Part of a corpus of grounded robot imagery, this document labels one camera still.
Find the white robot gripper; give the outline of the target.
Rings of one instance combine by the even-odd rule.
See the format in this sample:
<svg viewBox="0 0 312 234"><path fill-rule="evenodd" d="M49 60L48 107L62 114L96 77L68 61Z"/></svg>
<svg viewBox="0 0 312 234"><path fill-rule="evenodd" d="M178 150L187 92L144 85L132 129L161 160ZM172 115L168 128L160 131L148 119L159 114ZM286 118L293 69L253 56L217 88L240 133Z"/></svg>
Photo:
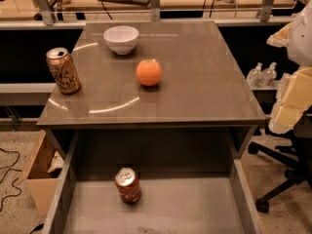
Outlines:
<svg viewBox="0 0 312 234"><path fill-rule="evenodd" d="M303 113L312 106L312 1L292 23L270 35L266 43L277 48L288 46L289 59L304 65L294 74L284 73L279 81L277 101L268 128L280 135L292 130Z"/></svg>

